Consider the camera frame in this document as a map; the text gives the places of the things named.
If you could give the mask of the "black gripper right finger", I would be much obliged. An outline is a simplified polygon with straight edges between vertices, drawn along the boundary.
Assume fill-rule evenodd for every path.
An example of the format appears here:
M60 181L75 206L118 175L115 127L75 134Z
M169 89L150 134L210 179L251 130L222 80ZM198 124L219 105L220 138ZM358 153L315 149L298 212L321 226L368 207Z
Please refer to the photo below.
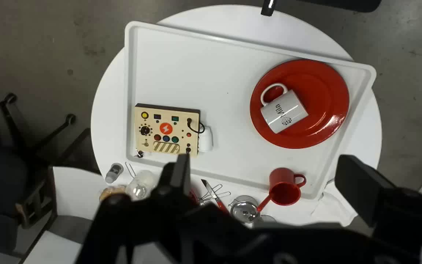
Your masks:
M396 187L390 179L355 156L339 157L336 187L371 228L375 240L422 241L422 196Z

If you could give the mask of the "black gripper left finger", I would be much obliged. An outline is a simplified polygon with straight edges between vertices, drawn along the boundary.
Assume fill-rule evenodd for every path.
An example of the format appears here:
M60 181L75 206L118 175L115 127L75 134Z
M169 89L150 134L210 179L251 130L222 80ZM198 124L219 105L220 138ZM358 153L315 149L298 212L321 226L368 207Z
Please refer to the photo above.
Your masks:
M179 155L175 163L167 163L163 168L156 193L161 196L191 194L191 157L188 155Z

